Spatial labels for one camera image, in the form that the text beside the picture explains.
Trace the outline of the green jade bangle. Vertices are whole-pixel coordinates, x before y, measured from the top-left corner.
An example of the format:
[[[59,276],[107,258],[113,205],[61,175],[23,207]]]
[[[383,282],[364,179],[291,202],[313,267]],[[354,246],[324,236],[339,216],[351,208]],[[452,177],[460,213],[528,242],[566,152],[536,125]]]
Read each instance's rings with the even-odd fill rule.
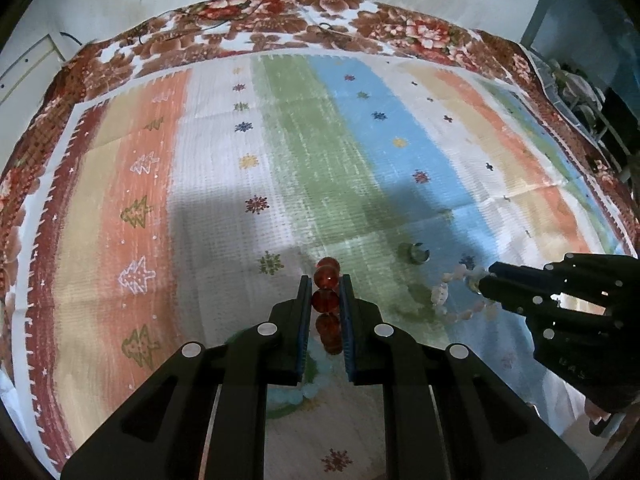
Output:
[[[266,416],[268,419],[278,419],[289,415],[306,402],[311,401],[319,392],[316,383],[319,377],[317,361],[310,355],[306,356],[303,379],[297,386],[269,386],[267,390]]]

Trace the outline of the brown floral blanket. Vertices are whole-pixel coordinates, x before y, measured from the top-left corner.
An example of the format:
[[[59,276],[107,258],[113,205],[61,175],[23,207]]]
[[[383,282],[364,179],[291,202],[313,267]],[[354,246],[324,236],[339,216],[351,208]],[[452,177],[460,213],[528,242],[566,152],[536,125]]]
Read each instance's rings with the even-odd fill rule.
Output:
[[[366,0],[213,0],[173,10],[83,47],[52,80],[38,112],[16,144],[1,179],[1,382],[13,381],[10,236],[36,173],[50,158],[75,105],[102,98],[130,82],[168,70],[242,55],[318,53],[417,60],[442,68],[494,76],[536,90],[536,110],[555,113],[524,51],[508,40],[439,18]],[[620,210],[638,246],[639,223],[625,193],[601,157],[599,181]]]

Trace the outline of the white headboard panel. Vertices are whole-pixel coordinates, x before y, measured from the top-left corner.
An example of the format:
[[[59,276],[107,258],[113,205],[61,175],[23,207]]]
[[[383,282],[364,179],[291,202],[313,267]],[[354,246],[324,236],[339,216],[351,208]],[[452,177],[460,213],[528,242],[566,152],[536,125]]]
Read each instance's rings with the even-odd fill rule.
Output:
[[[39,102],[64,61],[50,35],[40,38],[1,75],[1,104],[24,96]]]

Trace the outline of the striped colourful cloth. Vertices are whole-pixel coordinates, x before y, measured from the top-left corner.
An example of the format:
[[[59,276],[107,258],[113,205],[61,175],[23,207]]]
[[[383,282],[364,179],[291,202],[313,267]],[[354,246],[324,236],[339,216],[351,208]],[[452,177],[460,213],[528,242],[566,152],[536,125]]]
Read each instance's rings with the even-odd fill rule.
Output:
[[[50,474],[168,356],[336,259],[424,344],[472,348],[587,464],[605,440],[466,272],[631,252],[599,153],[539,94],[417,60],[242,55],[73,107],[10,236],[22,433]]]

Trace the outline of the clutter beside bed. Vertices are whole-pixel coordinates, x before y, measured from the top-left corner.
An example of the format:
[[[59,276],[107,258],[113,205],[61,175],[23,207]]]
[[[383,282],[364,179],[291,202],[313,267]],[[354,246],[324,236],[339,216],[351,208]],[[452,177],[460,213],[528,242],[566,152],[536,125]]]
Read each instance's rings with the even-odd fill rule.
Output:
[[[605,156],[620,180],[631,184],[639,155],[639,118],[612,89],[602,91],[581,72],[536,52],[526,54],[556,110]]]

